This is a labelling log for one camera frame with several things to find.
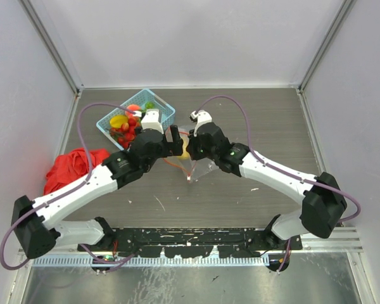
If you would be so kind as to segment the yellow pear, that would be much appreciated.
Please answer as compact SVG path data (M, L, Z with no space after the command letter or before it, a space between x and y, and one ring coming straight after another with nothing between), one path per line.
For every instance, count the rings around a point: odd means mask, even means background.
M183 140L182 145L182 154L180 156L177 156L179 160L188 160L190 159L190 154L187 152L187 146L188 146L188 137L185 134L180 133L180 138Z

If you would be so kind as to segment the clear orange zip top bag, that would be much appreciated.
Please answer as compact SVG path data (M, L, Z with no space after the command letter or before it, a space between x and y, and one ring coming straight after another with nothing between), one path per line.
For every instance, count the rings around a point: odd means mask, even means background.
M192 127L190 125L183 125L178 128L179 132L185 134L189 140L189 131ZM219 169L213 161L207 158L195 161L191 158L188 160L179 160L176 156L170 156L164 158L163 161L183 172L188 183L196 182L202 178L202 176Z

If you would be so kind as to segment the red orange peach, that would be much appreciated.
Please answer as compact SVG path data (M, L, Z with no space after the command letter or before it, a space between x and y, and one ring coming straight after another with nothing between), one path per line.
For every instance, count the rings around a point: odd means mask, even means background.
M127 111L125 111L125 115L127 117L131 117L134 111L142 111L142 108L137 104L130 104L126 107Z

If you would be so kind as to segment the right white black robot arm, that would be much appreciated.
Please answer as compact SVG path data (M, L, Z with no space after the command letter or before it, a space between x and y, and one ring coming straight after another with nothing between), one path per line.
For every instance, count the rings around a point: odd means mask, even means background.
M207 158L221 171L265 184L300 205L294 212L276 215L266 227L265 242L274 250L297 235L328 238L346 210L346 200L331 174L314 176L265 161L247 145L230 142L213 122L190 131L186 150L192 160Z

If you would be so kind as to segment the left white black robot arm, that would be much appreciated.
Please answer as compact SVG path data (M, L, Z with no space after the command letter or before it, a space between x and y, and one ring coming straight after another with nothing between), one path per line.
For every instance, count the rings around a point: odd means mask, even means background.
M170 133L172 140L167 141L164 131L144 129L129 149L112 153L91 173L40 198L18 198L11 225L27 258L35 259L56 246L70 244L90 245L100 251L112 248L115 231L104 218L66 222L65 217L96 198L140 179L157 159L180 156L183 140L178 127L171 125Z

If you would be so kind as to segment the green grape bunch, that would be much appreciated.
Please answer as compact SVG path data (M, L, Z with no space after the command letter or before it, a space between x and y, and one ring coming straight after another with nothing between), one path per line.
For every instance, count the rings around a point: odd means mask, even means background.
M153 102L147 102L146 104L145 104L145 106L144 106L144 108L146 109L146 110L150 110L150 109L154 109L155 108L155 104L153 103Z

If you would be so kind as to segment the yellow mango slice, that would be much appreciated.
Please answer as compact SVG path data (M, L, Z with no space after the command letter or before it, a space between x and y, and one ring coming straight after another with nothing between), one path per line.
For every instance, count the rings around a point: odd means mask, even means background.
M125 115L116 115L110 119L110 127L119 129L121 128L122 124L128 122L128 117Z

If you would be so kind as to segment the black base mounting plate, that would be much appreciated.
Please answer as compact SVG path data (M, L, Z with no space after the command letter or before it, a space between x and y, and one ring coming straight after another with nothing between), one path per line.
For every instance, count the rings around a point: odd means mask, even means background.
M123 228L115 229L109 243L89 245L92 252L115 251L144 258L206 258L218 251L219 258L260 257L272 250L285 250L286 241L271 241L257 228Z

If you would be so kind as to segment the red crumpled cloth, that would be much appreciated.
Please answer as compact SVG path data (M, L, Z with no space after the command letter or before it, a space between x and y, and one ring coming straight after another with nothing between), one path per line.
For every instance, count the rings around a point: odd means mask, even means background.
M54 165L46 174L43 194L53 193L89 172L89 161L83 147L71 150L68 154L58 156Z

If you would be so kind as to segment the aluminium frame rail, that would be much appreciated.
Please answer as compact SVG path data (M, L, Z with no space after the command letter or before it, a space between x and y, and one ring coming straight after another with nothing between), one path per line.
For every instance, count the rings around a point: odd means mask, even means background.
M105 234L103 239L96 244L109 243L112 238L112 233L113 232L109 232ZM53 229L49 232L27 232L20 238L20 244L29 259L39 258L55 248L71 247L76 248L77 251L83 251L83 245L90 245L88 241L80 236L67 236L62 240L59 229ZM359 241L356 230L340 227L334 230L327 239L321 239L312 234L292 237L290 243L287 243L286 249L287 248L292 251L300 252L343 252L361 251L362 245ZM285 250L272 250L267 253L281 253ZM212 254L214 253L218 254L218 251L213 250Z

